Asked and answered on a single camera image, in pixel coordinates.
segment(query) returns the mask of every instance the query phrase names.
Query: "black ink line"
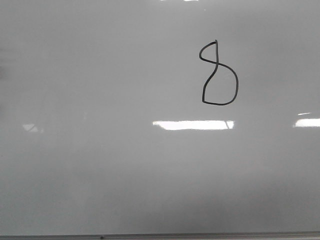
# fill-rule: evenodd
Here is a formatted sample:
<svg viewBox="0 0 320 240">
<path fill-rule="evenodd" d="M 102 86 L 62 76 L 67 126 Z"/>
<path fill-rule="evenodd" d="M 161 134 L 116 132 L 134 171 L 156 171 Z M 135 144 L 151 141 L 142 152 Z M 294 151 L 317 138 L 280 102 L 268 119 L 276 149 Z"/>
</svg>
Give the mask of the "black ink line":
<svg viewBox="0 0 320 240">
<path fill-rule="evenodd" d="M 216 61 L 211 61 L 211 60 L 208 60 L 208 59 L 205 59 L 202 57 L 202 52 L 210 47 L 211 45 L 215 44 L 215 56 L 216 56 Z M 230 103 L 232 103 L 237 95 L 238 95 L 238 89 L 239 89 L 239 80 L 238 80 L 238 76 L 236 74 L 236 72 L 229 66 L 223 64 L 223 63 L 220 63 L 219 62 L 219 55 L 218 55 L 218 41 L 215 40 L 213 42 L 210 42 L 209 44 L 207 44 L 206 46 L 204 46 L 201 51 L 199 52 L 199 58 L 202 60 L 202 61 L 205 61 L 205 62 L 208 62 L 208 63 L 211 63 L 211 64 L 215 64 L 215 68 L 212 72 L 212 74 L 209 76 L 209 78 L 206 80 L 204 86 L 203 86 L 203 91 L 202 91 L 202 102 L 205 103 L 205 104 L 211 104 L 211 105 L 218 105 L 218 106 L 224 106 L 224 105 L 228 105 Z M 228 101 L 228 102 L 225 102 L 225 103 L 218 103 L 218 102 L 210 102 L 210 101 L 206 101 L 205 100 L 205 95 L 206 95 L 206 88 L 207 88 L 207 85 L 208 83 L 210 82 L 210 80 L 213 78 L 213 76 L 216 74 L 217 70 L 218 70 L 218 66 L 223 66 L 227 69 L 229 69 L 235 76 L 235 93 L 234 93 L 234 96 L 232 98 L 231 101 Z"/>
</svg>

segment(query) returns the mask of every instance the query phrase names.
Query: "black marker drawing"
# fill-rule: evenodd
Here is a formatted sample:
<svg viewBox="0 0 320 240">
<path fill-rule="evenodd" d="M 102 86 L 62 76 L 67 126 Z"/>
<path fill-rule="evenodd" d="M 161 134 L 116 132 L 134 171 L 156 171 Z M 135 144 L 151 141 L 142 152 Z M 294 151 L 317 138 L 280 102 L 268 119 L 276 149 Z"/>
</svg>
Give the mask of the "black marker drawing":
<svg viewBox="0 0 320 240">
<path fill-rule="evenodd" d="M 211 45 L 215 44 L 215 55 L 216 55 L 216 61 L 211 61 L 211 60 L 208 60 L 208 59 L 205 59 L 202 57 L 202 52 L 210 47 Z M 213 70 L 213 73 L 209 76 L 209 78 L 207 79 L 207 81 L 205 82 L 204 86 L 203 86 L 203 92 L 202 92 L 202 102 L 205 103 L 205 104 L 212 104 L 212 105 L 218 105 L 218 106 L 224 106 L 224 105 L 228 105 L 230 103 L 232 103 L 236 97 L 237 97 L 237 94 L 238 94 L 238 89 L 239 89 L 239 80 L 238 80 L 238 76 L 236 74 L 236 72 L 229 66 L 223 64 L 223 63 L 220 63 L 219 62 L 219 55 L 218 55 L 218 41 L 215 40 L 213 42 L 210 42 L 208 45 L 204 46 L 200 53 L 199 53 L 199 58 L 202 60 L 202 61 L 205 61 L 205 62 L 208 62 L 208 63 L 211 63 L 211 64 L 215 64 L 215 68 Z M 227 69 L 229 69 L 235 76 L 235 93 L 234 93 L 234 96 L 232 98 L 231 101 L 228 101 L 228 102 L 225 102 L 225 103 L 218 103 L 218 102 L 209 102 L 209 101 L 206 101 L 205 100 L 205 95 L 206 95 L 206 87 L 208 85 L 208 83 L 210 82 L 210 80 L 213 78 L 213 76 L 216 74 L 217 70 L 218 70 L 218 66 L 223 66 Z"/>
</svg>

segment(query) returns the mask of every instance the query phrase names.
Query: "loop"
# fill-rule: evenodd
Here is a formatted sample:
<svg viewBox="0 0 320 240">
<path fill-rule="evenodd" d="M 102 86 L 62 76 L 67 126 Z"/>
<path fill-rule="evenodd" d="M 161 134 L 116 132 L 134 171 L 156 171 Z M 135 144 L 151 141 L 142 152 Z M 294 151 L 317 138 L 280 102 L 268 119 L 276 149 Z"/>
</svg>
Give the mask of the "loop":
<svg viewBox="0 0 320 240">
<path fill-rule="evenodd" d="M 208 59 L 205 59 L 204 57 L 202 57 L 202 52 L 210 47 L 211 45 L 214 45 L 215 44 L 215 57 L 216 57 L 216 61 L 211 61 L 211 60 L 208 60 Z M 239 80 L 238 80 L 238 76 L 236 74 L 236 72 L 229 66 L 223 64 L 223 63 L 220 63 L 219 62 L 219 54 L 218 54 L 218 41 L 215 40 L 213 42 L 210 42 L 209 44 L 205 45 L 199 52 L 199 58 L 202 60 L 202 61 L 205 61 L 205 62 L 208 62 L 208 63 L 211 63 L 211 64 L 215 64 L 215 68 L 213 70 L 213 72 L 211 73 L 211 75 L 209 76 L 209 78 L 206 80 L 204 86 L 203 86 L 203 91 L 202 91 L 202 102 L 205 103 L 205 104 L 211 104 L 211 105 L 218 105 L 218 106 L 224 106 L 224 105 L 228 105 L 228 104 L 231 104 L 237 97 L 238 95 L 238 89 L 239 89 Z M 205 100 L 205 95 L 206 95 L 206 88 L 207 88 L 207 85 L 208 83 L 210 82 L 210 80 L 213 78 L 213 76 L 216 74 L 217 70 L 218 70 L 218 66 L 223 66 L 227 69 L 229 69 L 235 76 L 235 93 L 234 93 L 234 96 L 232 98 L 231 101 L 228 101 L 228 102 L 225 102 L 225 103 L 218 103 L 218 102 L 210 102 L 210 101 L 206 101 Z"/>
</svg>

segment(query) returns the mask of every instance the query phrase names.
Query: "whiteboard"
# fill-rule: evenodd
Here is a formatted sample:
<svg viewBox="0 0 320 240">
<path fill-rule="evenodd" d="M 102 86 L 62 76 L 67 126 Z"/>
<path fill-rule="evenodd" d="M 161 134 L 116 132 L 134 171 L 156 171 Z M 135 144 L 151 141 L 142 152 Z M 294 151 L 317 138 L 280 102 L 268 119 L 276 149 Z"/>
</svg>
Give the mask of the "whiteboard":
<svg viewBox="0 0 320 240">
<path fill-rule="evenodd" d="M 319 230 L 319 11 L 2 0 L 0 234 Z"/>
</svg>

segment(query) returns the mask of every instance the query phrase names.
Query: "white board surface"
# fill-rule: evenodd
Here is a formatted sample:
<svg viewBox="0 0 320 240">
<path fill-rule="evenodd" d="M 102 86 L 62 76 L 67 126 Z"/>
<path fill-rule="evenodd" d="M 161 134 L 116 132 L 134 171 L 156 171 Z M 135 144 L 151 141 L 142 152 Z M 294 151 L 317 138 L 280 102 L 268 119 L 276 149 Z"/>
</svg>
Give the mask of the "white board surface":
<svg viewBox="0 0 320 240">
<path fill-rule="evenodd" d="M 319 230 L 319 12 L 0 1 L 0 234 Z"/>
</svg>

